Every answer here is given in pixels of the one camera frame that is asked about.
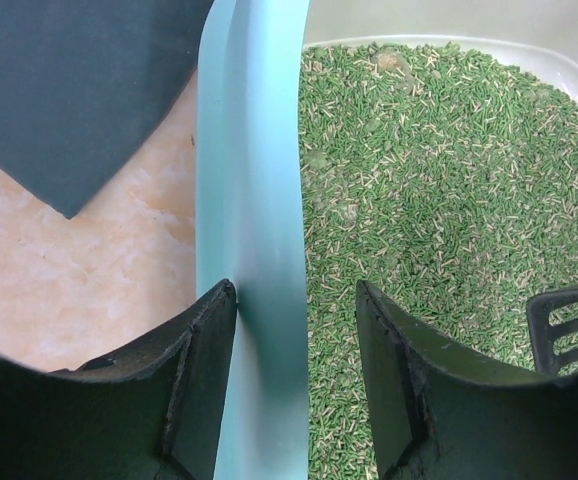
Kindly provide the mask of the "teal plastic litter box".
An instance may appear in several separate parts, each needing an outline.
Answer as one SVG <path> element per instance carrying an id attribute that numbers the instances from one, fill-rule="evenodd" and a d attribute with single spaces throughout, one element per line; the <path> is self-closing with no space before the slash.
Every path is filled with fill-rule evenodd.
<path id="1" fill-rule="evenodd" d="M 578 104 L 578 1 L 218 1 L 198 64 L 196 285 L 237 291 L 216 477 L 310 479 L 309 306 L 299 144 L 312 47 L 457 43 Z M 550 314 L 578 318 L 578 304 Z M 562 354 L 578 333 L 555 341 Z"/>

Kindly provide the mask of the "black slotted litter scoop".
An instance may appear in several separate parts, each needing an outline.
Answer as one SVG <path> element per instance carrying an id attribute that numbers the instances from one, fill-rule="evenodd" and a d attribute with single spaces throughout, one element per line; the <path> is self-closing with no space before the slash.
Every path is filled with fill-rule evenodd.
<path id="1" fill-rule="evenodd" d="M 573 304 L 578 304 L 578 285 L 535 295 L 526 303 L 535 368 L 541 374 L 556 375 L 563 367 L 578 361 L 578 347 L 562 354 L 554 351 L 556 340 L 578 333 L 578 318 L 550 324 L 551 313 Z"/>

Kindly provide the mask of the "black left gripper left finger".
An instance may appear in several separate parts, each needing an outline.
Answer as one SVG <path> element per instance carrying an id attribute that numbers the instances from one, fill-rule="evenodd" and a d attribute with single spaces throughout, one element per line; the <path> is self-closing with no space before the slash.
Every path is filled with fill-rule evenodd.
<path id="1" fill-rule="evenodd" d="M 210 479 L 236 326 L 234 285 L 75 370 L 0 356 L 0 479 Z"/>

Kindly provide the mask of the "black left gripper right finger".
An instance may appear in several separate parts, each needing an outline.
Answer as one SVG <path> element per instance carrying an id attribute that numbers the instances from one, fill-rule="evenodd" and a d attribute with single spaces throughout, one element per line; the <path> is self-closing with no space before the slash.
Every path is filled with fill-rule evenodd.
<path id="1" fill-rule="evenodd" d="M 356 324 L 383 479 L 578 479 L 578 372 L 495 360 L 356 286 Z"/>

